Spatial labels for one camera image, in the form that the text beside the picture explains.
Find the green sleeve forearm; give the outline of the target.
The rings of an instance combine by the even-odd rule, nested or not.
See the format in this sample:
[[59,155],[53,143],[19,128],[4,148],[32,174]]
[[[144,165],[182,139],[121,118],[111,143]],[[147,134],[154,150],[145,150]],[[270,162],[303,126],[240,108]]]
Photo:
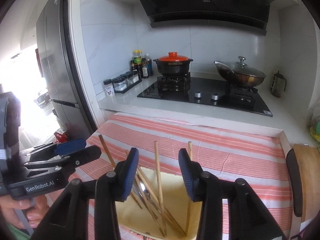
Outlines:
[[11,234],[13,235],[14,239],[16,240],[29,240],[30,236],[28,232],[24,229],[18,229],[10,223],[7,223],[7,227]]

